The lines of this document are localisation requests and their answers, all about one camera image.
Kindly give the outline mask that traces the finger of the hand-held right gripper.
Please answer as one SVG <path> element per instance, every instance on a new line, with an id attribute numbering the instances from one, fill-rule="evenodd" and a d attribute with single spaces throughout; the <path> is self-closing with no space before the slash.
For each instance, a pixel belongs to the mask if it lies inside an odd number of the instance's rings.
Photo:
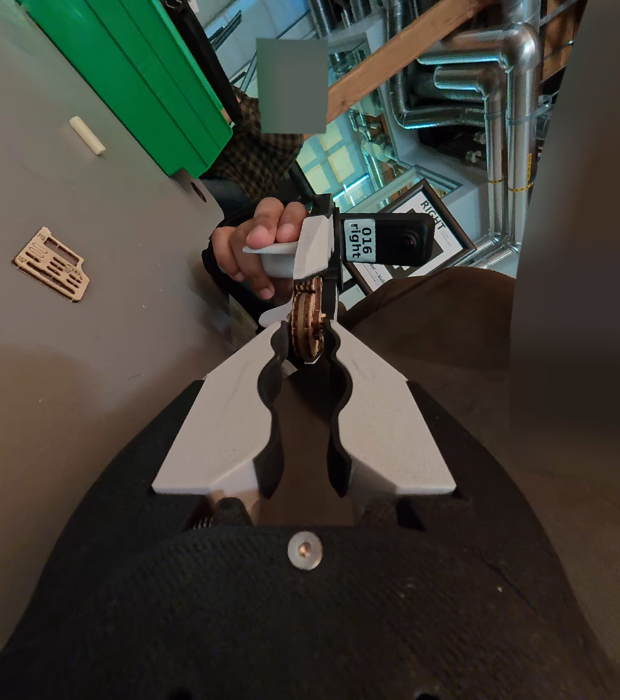
<path id="1" fill-rule="evenodd" d="M 337 320 L 342 291 L 342 248 L 336 242 L 333 215 L 307 217 L 302 223 L 294 262 L 294 286 L 320 277 L 321 310 Z"/>

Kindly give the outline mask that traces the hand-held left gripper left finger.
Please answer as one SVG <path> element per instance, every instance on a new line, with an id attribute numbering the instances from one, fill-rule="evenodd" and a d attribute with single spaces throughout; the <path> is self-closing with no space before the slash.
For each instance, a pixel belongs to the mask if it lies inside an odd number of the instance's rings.
<path id="1" fill-rule="evenodd" d="M 288 345 L 288 323 L 272 323 L 207 374 L 152 483 L 156 494 L 236 498 L 258 521 L 284 470 L 274 401 Z"/>

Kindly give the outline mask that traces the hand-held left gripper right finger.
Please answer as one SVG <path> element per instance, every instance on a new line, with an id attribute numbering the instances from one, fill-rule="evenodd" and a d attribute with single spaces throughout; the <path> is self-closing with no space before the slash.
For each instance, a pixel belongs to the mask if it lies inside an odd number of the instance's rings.
<path id="1" fill-rule="evenodd" d="M 326 356 L 339 392 L 328 474 L 355 518 L 380 499 L 446 495 L 456 482 L 401 372 L 336 321 Z"/>

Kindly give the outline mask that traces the layered wooden gear wheel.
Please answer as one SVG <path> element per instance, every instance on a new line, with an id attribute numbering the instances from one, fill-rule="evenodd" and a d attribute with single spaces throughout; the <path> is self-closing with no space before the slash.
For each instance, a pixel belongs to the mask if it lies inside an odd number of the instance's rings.
<path id="1" fill-rule="evenodd" d="M 305 364 L 316 362 L 323 352 L 323 279 L 315 276 L 294 283 L 288 315 L 290 340 L 297 358 Z"/>

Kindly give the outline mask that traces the grey desk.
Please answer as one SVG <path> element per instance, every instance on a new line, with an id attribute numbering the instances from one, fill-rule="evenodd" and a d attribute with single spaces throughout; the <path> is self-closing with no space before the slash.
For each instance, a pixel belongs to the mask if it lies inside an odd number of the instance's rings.
<path id="1" fill-rule="evenodd" d="M 200 269 L 218 213 L 0 1 L 0 649 L 85 490 L 226 355 Z M 84 259 L 80 302 L 13 266 L 41 227 Z"/>

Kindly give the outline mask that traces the person's right hand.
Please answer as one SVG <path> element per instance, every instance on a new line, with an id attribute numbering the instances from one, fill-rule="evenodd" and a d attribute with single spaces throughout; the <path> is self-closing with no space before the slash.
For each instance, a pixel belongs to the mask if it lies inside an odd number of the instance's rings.
<path id="1" fill-rule="evenodd" d="M 251 219 L 235 227 L 218 227 L 211 234 L 218 267 L 231 279 L 246 284 L 261 300 L 276 306 L 285 304 L 292 294 L 292 279 L 270 277 L 260 256 L 244 249 L 297 241 L 307 215 L 300 202 L 284 205 L 272 197 L 262 199 Z"/>

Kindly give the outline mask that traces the framed black-white poster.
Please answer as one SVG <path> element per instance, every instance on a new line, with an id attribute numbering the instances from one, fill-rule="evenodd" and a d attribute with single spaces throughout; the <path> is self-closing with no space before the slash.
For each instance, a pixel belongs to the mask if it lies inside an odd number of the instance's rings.
<path id="1" fill-rule="evenodd" d="M 381 209 L 373 206 L 358 210 L 360 214 L 369 212 L 428 214 L 435 222 L 435 236 L 431 256 L 422 266 L 396 267 L 378 264 L 345 266 L 342 270 L 343 300 L 352 302 L 361 300 L 392 279 L 431 275 L 445 267 L 455 265 L 474 250 L 471 239 L 443 204 L 443 195 L 441 190 L 432 187 L 428 179 L 421 179 Z"/>

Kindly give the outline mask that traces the metal ventilation pipes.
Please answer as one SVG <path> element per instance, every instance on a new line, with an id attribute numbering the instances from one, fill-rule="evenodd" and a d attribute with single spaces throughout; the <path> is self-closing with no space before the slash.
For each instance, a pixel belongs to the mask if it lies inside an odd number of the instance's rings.
<path id="1" fill-rule="evenodd" d="M 388 40 L 407 27 L 402 5 L 385 3 Z M 440 90 L 479 92 L 482 110 L 464 104 L 410 108 L 404 90 L 407 66 L 385 82 L 393 118 L 403 129 L 482 123 L 486 130 L 489 234 L 460 261 L 469 267 L 493 267 L 519 254 L 537 162 L 541 2 L 501 1 L 500 6 L 503 25 L 453 31 L 414 60 L 435 69 Z"/>

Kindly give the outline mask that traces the wooden beam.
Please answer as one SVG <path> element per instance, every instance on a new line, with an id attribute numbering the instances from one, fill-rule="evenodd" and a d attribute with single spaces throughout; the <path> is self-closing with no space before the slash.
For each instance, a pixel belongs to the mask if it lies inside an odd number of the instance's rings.
<path id="1" fill-rule="evenodd" d="M 439 1 L 328 89 L 326 123 L 413 62 L 493 1 Z"/>

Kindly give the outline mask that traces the green plastic bin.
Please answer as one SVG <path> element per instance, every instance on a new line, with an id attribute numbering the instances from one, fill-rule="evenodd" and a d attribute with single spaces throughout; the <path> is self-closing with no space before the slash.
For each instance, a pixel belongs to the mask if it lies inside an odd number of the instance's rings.
<path id="1" fill-rule="evenodd" d="M 232 137 L 161 1 L 20 1 L 163 172 L 205 174 Z"/>

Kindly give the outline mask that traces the small white stick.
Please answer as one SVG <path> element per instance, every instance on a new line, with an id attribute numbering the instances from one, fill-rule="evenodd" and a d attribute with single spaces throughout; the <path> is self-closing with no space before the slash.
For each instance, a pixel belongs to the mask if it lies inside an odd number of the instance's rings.
<path id="1" fill-rule="evenodd" d="M 106 147 L 82 118 L 79 116 L 70 118 L 69 125 L 95 156 L 101 156 L 105 153 Z"/>

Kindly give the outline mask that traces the slotted wooden card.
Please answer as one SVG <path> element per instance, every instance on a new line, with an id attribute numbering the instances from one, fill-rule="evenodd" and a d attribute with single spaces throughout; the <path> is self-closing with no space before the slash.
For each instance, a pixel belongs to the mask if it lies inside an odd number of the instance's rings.
<path id="1" fill-rule="evenodd" d="M 80 302 L 89 284 L 84 259 L 41 227 L 14 257 L 13 266 L 72 303 Z"/>

